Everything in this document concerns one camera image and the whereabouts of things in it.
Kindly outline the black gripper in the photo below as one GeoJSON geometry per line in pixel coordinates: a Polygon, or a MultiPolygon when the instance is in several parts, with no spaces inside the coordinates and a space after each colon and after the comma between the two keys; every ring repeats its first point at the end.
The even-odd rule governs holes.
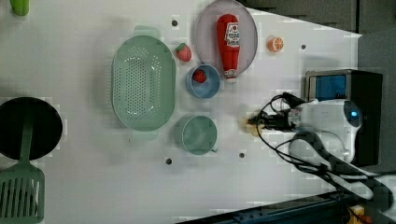
{"type": "Polygon", "coordinates": [[[292,125],[289,123],[289,110],[281,110],[280,112],[275,112],[275,114],[271,115],[266,112],[263,113],[262,117],[254,116],[252,118],[247,119],[248,122],[263,122],[262,123],[247,123],[248,128],[258,128],[258,129],[266,129],[276,130],[281,132],[291,132],[292,125]]]}

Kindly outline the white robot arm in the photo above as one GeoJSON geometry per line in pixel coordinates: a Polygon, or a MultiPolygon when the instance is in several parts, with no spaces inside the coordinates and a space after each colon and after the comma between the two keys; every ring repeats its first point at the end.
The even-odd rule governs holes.
{"type": "Polygon", "coordinates": [[[326,181],[339,194],[350,194],[381,212],[395,204],[394,193],[379,181],[381,173],[367,172],[352,163],[362,126],[361,112],[353,102],[305,102],[280,95],[276,99],[289,107],[271,113],[261,109],[246,118],[244,126],[252,135],[262,139],[264,130],[290,132],[291,139],[268,146],[283,161],[326,181]]]}

